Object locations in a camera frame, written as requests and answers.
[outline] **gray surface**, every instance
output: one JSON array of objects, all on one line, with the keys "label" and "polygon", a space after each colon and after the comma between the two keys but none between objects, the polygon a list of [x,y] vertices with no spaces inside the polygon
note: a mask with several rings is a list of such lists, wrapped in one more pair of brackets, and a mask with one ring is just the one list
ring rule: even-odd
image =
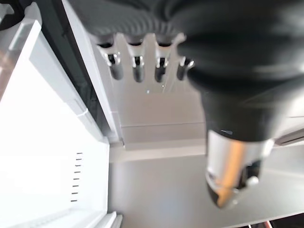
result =
[{"label": "gray surface", "polygon": [[110,164],[109,210],[122,228],[219,228],[304,212],[303,147],[275,149],[260,184],[230,210],[216,208],[205,186],[203,155]]}]

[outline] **white panel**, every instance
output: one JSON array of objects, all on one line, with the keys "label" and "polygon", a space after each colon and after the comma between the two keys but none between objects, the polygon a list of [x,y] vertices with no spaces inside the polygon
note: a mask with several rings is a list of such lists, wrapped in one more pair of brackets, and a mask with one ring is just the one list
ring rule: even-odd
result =
[{"label": "white panel", "polygon": [[96,140],[106,142],[106,138],[103,137],[88,108],[85,106],[42,33],[39,34],[38,40],[34,45],[30,61],[60,98],[73,110]]},{"label": "white panel", "polygon": [[299,117],[299,116],[304,117],[304,95],[295,99],[288,116],[289,117]]},{"label": "white panel", "polygon": [[128,143],[148,143],[171,140],[204,139],[204,123],[185,123],[156,126],[122,127],[123,141]]},{"label": "white panel", "polygon": [[111,107],[110,107],[109,100],[108,100],[109,97],[107,96],[107,94],[105,92],[105,87],[107,85],[105,85],[104,82],[101,80],[100,75],[102,74],[102,72],[99,71],[98,65],[96,63],[91,41],[90,41],[88,35],[86,34],[85,28],[79,21],[77,15],[72,10],[68,1],[62,0],[62,3],[66,10],[66,14],[69,19],[69,23],[71,25],[73,34],[75,36],[75,40],[77,42],[79,51],[80,51],[81,56],[84,61],[84,64],[86,66],[86,69],[88,71],[92,84],[94,86],[94,89],[96,91],[100,105],[104,111],[104,115],[109,123],[111,130],[117,134],[117,131],[119,129],[117,129],[115,126],[114,119],[111,114]]},{"label": "white panel", "polygon": [[205,122],[197,93],[126,94],[118,107],[122,127]]},{"label": "white panel", "polygon": [[304,117],[286,118],[279,127],[276,137],[304,128]]}]

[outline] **white cabinet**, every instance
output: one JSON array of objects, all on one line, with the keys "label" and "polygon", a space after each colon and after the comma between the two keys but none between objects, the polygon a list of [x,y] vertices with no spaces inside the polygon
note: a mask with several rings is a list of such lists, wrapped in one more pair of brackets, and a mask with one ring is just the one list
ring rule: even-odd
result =
[{"label": "white cabinet", "polygon": [[41,23],[32,3],[0,32],[0,227],[95,227],[107,214],[109,143]]}]

